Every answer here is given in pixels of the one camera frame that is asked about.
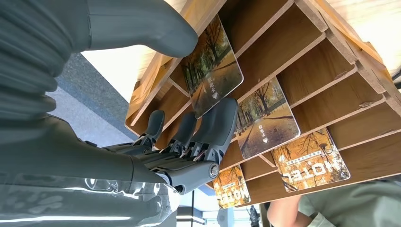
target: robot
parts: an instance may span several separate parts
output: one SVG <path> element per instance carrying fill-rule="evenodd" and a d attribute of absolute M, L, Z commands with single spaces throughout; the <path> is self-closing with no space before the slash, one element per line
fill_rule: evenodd
<path fill-rule="evenodd" d="M 234 133 L 234 99 L 206 113 L 195 134 L 186 114 L 161 150 L 152 150 L 160 110 L 137 141 L 105 148 L 47 113 L 56 103 L 45 92 L 74 52 L 142 44 L 181 58 L 197 39 L 163 0 L 1 0 L 0 227 L 157 225 L 180 194 L 214 179 Z"/>

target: wooden shelf slot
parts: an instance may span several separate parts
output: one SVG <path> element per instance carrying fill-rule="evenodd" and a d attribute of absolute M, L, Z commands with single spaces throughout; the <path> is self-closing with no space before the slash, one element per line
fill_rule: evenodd
<path fill-rule="evenodd" d="M 401 117 L 385 102 L 328 127 L 339 150 L 401 131 Z"/>
<path fill-rule="evenodd" d="M 229 0 L 220 15 L 235 56 L 239 57 L 293 4 L 293 0 Z"/>
<path fill-rule="evenodd" d="M 392 165 L 393 160 L 401 159 L 401 133 L 396 133 L 378 140 L 341 151 L 341 156 L 351 177 L 348 180 L 329 183 L 322 186 L 288 193 L 284 189 L 278 172 L 265 175 L 247 182 L 251 204 L 278 200 L 288 196 L 340 187 L 348 184 L 370 181 L 401 173 L 399 165 Z"/>
<path fill-rule="evenodd" d="M 244 81 L 229 96 L 241 102 L 325 37 L 325 33 L 292 5 L 237 59 Z"/>
<path fill-rule="evenodd" d="M 242 173 L 245 181 L 250 181 L 277 171 L 276 167 L 271 167 L 260 157 L 253 158 L 241 164 Z"/>
<path fill-rule="evenodd" d="M 301 136 L 385 102 L 358 72 L 294 107 Z"/>
<path fill-rule="evenodd" d="M 328 39 L 278 74 L 291 108 L 316 96 L 357 71 Z"/>

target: autumn tree image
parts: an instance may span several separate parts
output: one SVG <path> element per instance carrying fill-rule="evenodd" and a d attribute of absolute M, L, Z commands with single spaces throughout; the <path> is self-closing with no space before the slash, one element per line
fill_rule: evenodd
<path fill-rule="evenodd" d="M 239 165 L 222 171 L 213 180 L 220 209 L 238 206 L 251 201 L 244 175 Z"/>
<path fill-rule="evenodd" d="M 349 171 L 327 129 L 272 151 L 287 192 L 346 180 Z"/>
<path fill-rule="evenodd" d="M 195 115 L 199 118 L 243 81 L 234 52 L 216 16 L 181 61 Z"/>
<path fill-rule="evenodd" d="M 298 125 L 276 78 L 239 104 L 236 135 L 244 158 L 299 136 Z"/>

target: wooden divider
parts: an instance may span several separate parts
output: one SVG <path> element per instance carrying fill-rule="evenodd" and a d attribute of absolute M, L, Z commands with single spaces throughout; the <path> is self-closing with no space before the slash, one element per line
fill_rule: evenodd
<path fill-rule="evenodd" d="M 250 180 L 247 187 L 251 203 L 244 206 L 400 174 L 401 166 L 393 164 L 394 160 L 401 159 L 400 147 L 401 133 L 396 133 L 343 150 L 340 153 L 351 174 L 350 179 L 297 192 L 288 193 L 284 190 L 278 172 Z"/>
<path fill-rule="evenodd" d="M 185 82 L 185 77 L 181 64 L 177 66 L 177 69 L 170 76 L 170 83 L 180 90 L 185 96 L 189 97 L 188 88 Z"/>

